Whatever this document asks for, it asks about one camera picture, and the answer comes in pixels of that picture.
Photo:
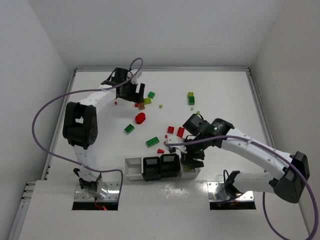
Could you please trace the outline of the white bin far right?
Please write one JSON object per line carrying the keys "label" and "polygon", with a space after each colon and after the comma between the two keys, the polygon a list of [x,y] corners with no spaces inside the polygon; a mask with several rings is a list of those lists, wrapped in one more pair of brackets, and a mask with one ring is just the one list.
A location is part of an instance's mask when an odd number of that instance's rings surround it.
{"label": "white bin far right", "polygon": [[191,169],[188,165],[181,165],[180,169],[180,178],[183,180],[194,180],[198,177],[199,173],[201,172],[200,168]]}

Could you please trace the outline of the red rectangular lego brick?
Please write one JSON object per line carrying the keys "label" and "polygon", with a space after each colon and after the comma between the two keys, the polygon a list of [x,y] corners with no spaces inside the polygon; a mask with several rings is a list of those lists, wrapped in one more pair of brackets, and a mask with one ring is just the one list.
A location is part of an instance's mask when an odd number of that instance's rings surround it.
{"label": "red rectangular lego brick", "polygon": [[185,132],[185,128],[184,128],[184,127],[179,127],[178,130],[177,130],[176,135],[177,135],[179,138],[183,138],[184,132]]}

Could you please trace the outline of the red round lego piece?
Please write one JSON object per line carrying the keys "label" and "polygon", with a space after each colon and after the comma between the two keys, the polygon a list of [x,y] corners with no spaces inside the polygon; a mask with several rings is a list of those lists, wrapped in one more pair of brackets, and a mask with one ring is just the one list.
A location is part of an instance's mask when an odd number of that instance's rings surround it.
{"label": "red round lego piece", "polygon": [[146,120],[146,114],[144,112],[140,112],[135,117],[135,122],[137,125],[142,124]]}

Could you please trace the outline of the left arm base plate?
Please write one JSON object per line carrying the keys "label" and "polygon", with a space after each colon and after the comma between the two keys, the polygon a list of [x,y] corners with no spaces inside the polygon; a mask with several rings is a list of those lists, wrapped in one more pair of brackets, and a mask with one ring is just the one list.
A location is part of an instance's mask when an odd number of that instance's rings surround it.
{"label": "left arm base plate", "polygon": [[95,199],[98,202],[117,202],[120,193],[120,182],[109,181],[103,182],[98,193],[89,193],[85,189],[80,187],[78,183],[74,193],[74,202],[94,202]]}

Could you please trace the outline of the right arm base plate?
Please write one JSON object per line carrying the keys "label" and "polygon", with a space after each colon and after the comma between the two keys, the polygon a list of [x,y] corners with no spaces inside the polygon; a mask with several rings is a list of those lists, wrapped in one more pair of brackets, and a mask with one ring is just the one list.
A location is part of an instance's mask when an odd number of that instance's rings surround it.
{"label": "right arm base plate", "polygon": [[208,181],[207,182],[207,192],[209,201],[212,203],[221,202],[251,202],[254,201],[254,194],[252,191],[247,191],[245,193],[235,193],[231,194],[227,192],[225,183],[223,181]]}

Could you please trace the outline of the black bin left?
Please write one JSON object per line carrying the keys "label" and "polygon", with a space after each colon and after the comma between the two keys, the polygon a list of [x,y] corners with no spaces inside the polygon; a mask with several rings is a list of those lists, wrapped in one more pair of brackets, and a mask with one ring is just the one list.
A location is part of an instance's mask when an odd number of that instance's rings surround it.
{"label": "black bin left", "polygon": [[157,181],[162,178],[161,159],[158,156],[144,157],[142,163],[142,177],[145,181]]}

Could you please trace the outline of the white bin far left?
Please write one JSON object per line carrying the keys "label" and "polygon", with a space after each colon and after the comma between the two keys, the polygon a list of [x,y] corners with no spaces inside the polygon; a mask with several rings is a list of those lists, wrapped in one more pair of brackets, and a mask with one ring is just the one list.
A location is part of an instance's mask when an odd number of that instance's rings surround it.
{"label": "white bin far left", "polygon": [[143,160],[141,157],[130,157],[124,160],[124,175],[130,181],[143,181]]}

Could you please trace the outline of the orange brown lego brick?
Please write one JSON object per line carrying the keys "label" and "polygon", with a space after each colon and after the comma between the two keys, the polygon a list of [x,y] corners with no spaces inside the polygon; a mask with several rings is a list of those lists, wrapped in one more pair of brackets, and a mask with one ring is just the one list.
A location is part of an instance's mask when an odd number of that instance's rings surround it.
{"label": "orange brown lego brick", "polygon": [[138,104],[138,109],[139,110],[144,110],[145,109],[145,105],[143,103],[139,103]]}

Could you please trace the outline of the red square lego brick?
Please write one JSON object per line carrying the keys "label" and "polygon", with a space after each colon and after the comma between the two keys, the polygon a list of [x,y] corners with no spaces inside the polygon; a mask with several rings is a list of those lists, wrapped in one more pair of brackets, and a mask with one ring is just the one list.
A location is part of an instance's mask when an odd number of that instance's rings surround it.
{"label": "red square lego brick", "polygon": [[175,128],[173,126],[168,126],[167,132],[169,134],[173,134],[174,133]]}

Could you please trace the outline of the green small lego brick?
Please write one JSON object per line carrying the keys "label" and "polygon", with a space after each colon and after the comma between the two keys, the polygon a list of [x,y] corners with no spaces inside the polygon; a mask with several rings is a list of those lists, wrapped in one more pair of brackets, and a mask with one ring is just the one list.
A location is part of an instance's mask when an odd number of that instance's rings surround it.
{"label": "green small lego brick", "polygon": [[155,93],[152,92],[152,91],[150,91],[150,92],[148,93],[148,97],[151,98],[151,99],[153,99],[153,98],[155,97]]}

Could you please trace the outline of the green upside-down lego brick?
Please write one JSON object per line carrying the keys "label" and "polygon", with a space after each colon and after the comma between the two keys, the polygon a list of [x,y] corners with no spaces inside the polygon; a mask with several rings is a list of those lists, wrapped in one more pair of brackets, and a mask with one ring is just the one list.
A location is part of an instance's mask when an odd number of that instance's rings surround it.
{"label": "green upside-down lego brick", "polygon": [[188,97],[188,104],[190,106],[194,106],[195,105],[195,97],[194,96],[189,96]]}

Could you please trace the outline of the white bin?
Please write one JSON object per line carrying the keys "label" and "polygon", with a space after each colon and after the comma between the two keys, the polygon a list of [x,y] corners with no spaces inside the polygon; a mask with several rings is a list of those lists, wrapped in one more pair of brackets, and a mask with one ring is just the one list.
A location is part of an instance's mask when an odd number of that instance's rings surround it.
{"label": "white bin", "polygon": [[180,169],[180,178],[183,180],[194,180],[198,177],[199,173],[201,172],[200,168],[191,169],[188,165],[181,165]]}
{"label": "white bin", "polygon": [[141,157],[130,157],[124,160],[124,175],[130,181],[143,181],[143,160]]}

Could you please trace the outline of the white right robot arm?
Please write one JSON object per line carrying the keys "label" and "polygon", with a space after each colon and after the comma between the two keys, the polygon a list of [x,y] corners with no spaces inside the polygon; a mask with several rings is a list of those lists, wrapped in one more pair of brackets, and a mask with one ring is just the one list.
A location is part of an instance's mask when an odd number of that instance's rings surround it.
{"label": "white right robot arm", "polygon": [[310,177],[307,156],[279,151],[250,138],[234,125],[221,118],[213,122],[197,114],[183,124],[193,139],[185,140],[186,153],[182,162],[190,168],[203,167],[205,150],[217,147],[237,154],[263,168],[260,173],[232,171],[224,180],[223,191],[235,198],[247,191],[274,193],[282,200],[297,204]]}

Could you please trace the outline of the green square lego brick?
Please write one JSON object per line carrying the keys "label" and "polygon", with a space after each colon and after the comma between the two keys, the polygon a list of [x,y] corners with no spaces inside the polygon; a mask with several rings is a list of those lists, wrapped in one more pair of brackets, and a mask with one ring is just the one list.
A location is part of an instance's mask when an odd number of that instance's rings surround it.
{"label": "green square lego brick", "polygon": [[133,130],[135,129],[135,127],[132,125],[132,124],[129,124],[125,127],[124,131],[127,133],[127,134],[130,134]]}

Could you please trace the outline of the green long lego brick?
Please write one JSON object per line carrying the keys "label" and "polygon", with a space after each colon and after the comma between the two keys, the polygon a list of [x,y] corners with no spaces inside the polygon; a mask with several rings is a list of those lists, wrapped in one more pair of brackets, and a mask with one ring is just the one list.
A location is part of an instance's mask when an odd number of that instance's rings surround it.
{"label": "green long lego brick", "polygon": [[159,142],[160,142],[160,141],[159,141],[158,137],[153,137],[153,138],[147,140],[145,143],[146,143],[146,146],[147,146],[148,148],[150,148],[150,147],[158,144]]}

